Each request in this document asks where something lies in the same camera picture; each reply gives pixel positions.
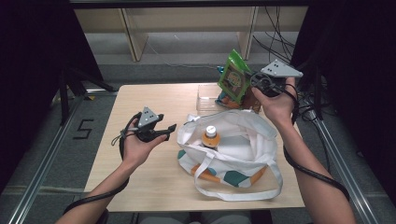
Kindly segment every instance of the forearm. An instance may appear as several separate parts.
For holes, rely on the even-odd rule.
[[[291,122],[277,123],[276,127],[294,161],[309,170],[332,178],[306,146]],[[342,191],[297,169],[295,173],[305,206],[314,223],[355,223],[350,205]]]
[[[135,170],[134,167],[120,165],[111,175],[100,183],[87,197],[107,193],[121,186]],[[63,215],[57,223],[95,223],[107,208],[114,196],[73,208]]]

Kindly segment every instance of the black cable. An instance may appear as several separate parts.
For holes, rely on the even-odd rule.
[[[314,125],[314,127],[316,128],[317,133],[318,133],[319,140],[320,140],[320,142],[321,142],[321,144],[322,144],[322,146],[323,146],[323,151],[324,151],[325,159],[326,159],[327,171],[329,172],[329,174],[331,174],[332,172],[331,172],[331,165],[330,165],[330,158],[329,158],[329,150],[328,150],[327,147],[326,147],[326,143],[325,143],[325,141],[324,141],[323,135],[320,133],[320,129],[318,128],[318,125],[314,122],[315,120],[317,120],[317,117],[309,118],[309,117],[306,115],[306,113],[308,113],[308,112],[310,112],[310,111],[312,111],[312,110],[315,109],[314,106],[313,106],[312,101],[310,100],[310,97],[311,97],[311,96],[312,96],[312,93],[309,93],[309,94],[307,94],[307,95],[304,97],[304,98],[308,98],[308,100],[306,100],[306,99],[305,99],[305,100],[306,100],[306,101],[309,101],[309,102],[311,102],[311,103],[310,103],[309,105],[300,106],[300,110],[301,110],[301,109],[304,109],[303,112],[300,112],[300,115],[301,115],[301,118],[302,118],[303,121],[309,121],[309,122],[311,122],[311,123]]]
[[[274,27],[274,29],[275,29],[274,36],[272,36],[273,41],[271,42],[271,47],[272,47],[272,43],[274,42],[274,39],[275,39],[275,34],[277,34],[277,35],[279,36],[279,38],[280,38],[280,42],[281,42],[282,48],[283,48],[283,50],[284,50],[284,52],[285,52],[285,54],[286,54],[286,58],[288,58],[287,62],[289,63],[289,62],[290,62],[289,55],[291,56],[291,52],[289,51],[289,48],[287,47],[287,45],[286,45],[285,42],[287,42],[288,44],[291,44],[291,43],[290,43],[288,40],[286,40],[286,39],[282,36],[282,34],[280,33],[280,23],[279,23],[280,7],[276,7],[276,25],[274,24],[274,21],[273,21],[273,19],[271,18],[270,13],[268,12],[267,7],[265,7],[264,9],[265,9],[265,11],[266,11],[266,13],[267,13],[267,15],[268,15],[268,18],[270,19],[270,22],[272,23],[272,25],[273,25],[273,27]]]
[[[254,35],[253,38],[257,41],[257,43],[264,49],[268,50],[268,53],[272,53],[274,54],[276,57],[282,59],[283,61],[287,62],[288,58],[286,58],[285,56],[283,56],[282,54],[280,54],[279,52],[275,51],[274,49],[270,49],[267,46],[265,46],[262,42],[260,42],[256,36]]]
[[[270,36],[270,35],[268,34],[268,32],[264,31],[264,33],[265,33],[266,35],[268,35],[270,38],[273,38],[272,36]],[[277,38],[274,38],[274,40],[277,41],[277,42],[280,42],[280,43],[282,42],[282,40],[277,39]],[[289,46],[292,47],[292,48],[295,47],[295,45],[293,45],[293,44],[291,44],[291,43],[288,43],[288,42],[285,42],[285,44],[286,44],[286,45],[289,45]]]
[[[316,117],[310,119],[308,116],[305,115],[307,112],[315,109],[314,108],[314,102],[311,99],[312,97],[314,97],[313,93],[309,93],[309,94],[307,94],[307,95],[305,95],[303,97],[303,99],[305,99],[309,103],[309,105],[304,105],[304,106],[300,107],[300,109],[308,107],[305,111],[301,112],[301,116],[302,116],[303,121],[313,121],[313,120],[317,119]],[[337,116],[336,114],[332,114],[330,112],[326,112],[325,110],[323,110],[323,108],[325,108],[327,106],[330,106],[330,105],[332,105],[332,103],[329,103],[328,100],[324,99],[324,103],[319,105],[319,108],[321,109],[320,111],[325,113],[325,114],[331,115],[331,116]]]
[[[296,119],[297,119],[297,116],[298,116],[298,113],[299,113],[299,108],[300,108],[299,107],[298,94],[296,94],[297,97],[294,97],[290,92],[286,91],[285,89],[282,89],[282,88],[279,88],[279,87],[276,87],[276,88],[278,88],[279,90],[282,90],[284,93],[286,93],[293,100],[294,109],[292,111],[291,122],[294,124]],[[344,193],[344,195],[346,196],[346,199],[349,200],[349,193],[348,193],[347,189],[342,184],[340,184],[336,180],[331,179],[331,178],[329,178],[329,177],[327,177],[325,175],[321,175],[321,174],[319,174],[317,172],[314,172],[312,170],[309,170],[309,169],[303,167],[302,165],[298,164],[296,161],[293,160],[293,158],[290,156],[290,154],[286,150],[285,146],[283,146],[283,150],[284,150],[286,161],[293,168],[295,168],[295,169],[297,169],[297,170],[299,170],[299,171],[301,171],[301,172],[303,172],[303,173],[305,173],[307,175],[310,175],[310,176],[312,176],[312,177],[314,177],[316,179],[324,181],[324,182],[328,183],[329,185],[341,190]]]
[[[128,136],[130,136],[130,135],[133,135],[132,133],[131,133],[131,134],[127,134],[127,133],[128,133],[128,128],[129,128],[129,126],[131,125],[131,123],[134,121],[134,119],[140,118],[141,114],[142,114],[142,113],[139,112],[139,113],[137,113],[136,115],[134,115],[134,116],[128,121],[128,123],[127,123],[127,125],[125,126],[125,128],[124,128],[123,130],[120,131],[120,135],[117,136],[117,137],[115,137],[115,138],[111,141],[111,145],[114,146],[114,145],[116,144],[117,140],[120,139],[120,155],[121,155],[122,159],[123,159],[123,148],[124,148],[124,141],[125,141],[125,138],[128,137]],[[91,203],[91,202],[103,200],[103,199],[108,198],[108,197],[112,197],[112,196],[114,196],[114,195],[120,193],[121,191],[123,191],[123,190],[126,188],[126,186],[128,185],[128,183],[129,183],[129,178],[128,178],[127,180],[125,180],[125,182],[124,182],[121,186],[119,186],[118,188],[113,189],[113,190],[111,190],[111,191],[109,191],[109,192],[102,193],[102,194],[98,194],[98,195],[94,195],[94,196],[91,196],[91,197],[88,197],[88,198],[83,198],[83,199],[80,199],[80,200],[75,201],[75,202],[73,202],[73,203],[70,203],[70,204],[66,207],[66,209],[64,209],[64,214],[66,214],[68,211],[72,210],[73,208],[75,208],[75,207],[77,207],[77,206],[83,205],[84,203]]]

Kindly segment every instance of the printed number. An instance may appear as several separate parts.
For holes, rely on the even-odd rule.
[[[78,132],[85,132],[86,131],[87,135],[85,135],[84,137],[74,137],[73,139],[88,139],[90,137],[90,133],[91,133],[92,129],[83,129],[83,128],[81,128],[82,124],[85,121],[93,121],[93,119],[83,119],[81,121],[81,123],[79,124],[77,131]]]

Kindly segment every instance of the hand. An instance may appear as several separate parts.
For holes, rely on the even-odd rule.
[[[134,119],[130,125],[130,128],[134,127],[137,119]],[[166,139],[166,134],[156,137],[150,142],[142,142],[135,135],[129,135],[125,138],[124,142],[124,154],[123,154],[123,164],[133,170],[143,164],[149,157],[149,153],[152,149],[158,146],[161,142]]]
[[[286,85],[286,91],[290,92],[295,97],[297,93],[293,87],[289,86],[295,86],[295,78],[288,77],[286,79],[286,84],[288,84]],[[275,126],[283,122],[291,123],[291,111],[294,108],[294,102],[286,93],[281,93],[276,97],[268,97],[262,94],[257,88],[252,88],[251,90],[262,104],[265,116],[271,120]]]

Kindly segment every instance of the tote bag handle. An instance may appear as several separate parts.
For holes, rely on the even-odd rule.
[[[273,172],[276,178],[276,182],[278,184],[277,189],[264,190],[254,193],[233,193],[233,194],[205,190],[199,186],[198,177],[201,175],[201,173],[204,172],[204,170],[207,169],[207,167],[215,158],[216,158],[215,154],[206,153],[204,161],[198,167],[194,175],[195,187],[206,196],[220,198],[224,201],[229,201],[229,202],[257,201],[257,200],[266,200],[266,199],[275,198],[277,195],[279,195],[280,191],[282,190],[283,178],[279,171],[279,167],[274,161],[268,162],[267,165],[268,167],[270,167],[271,171]]]

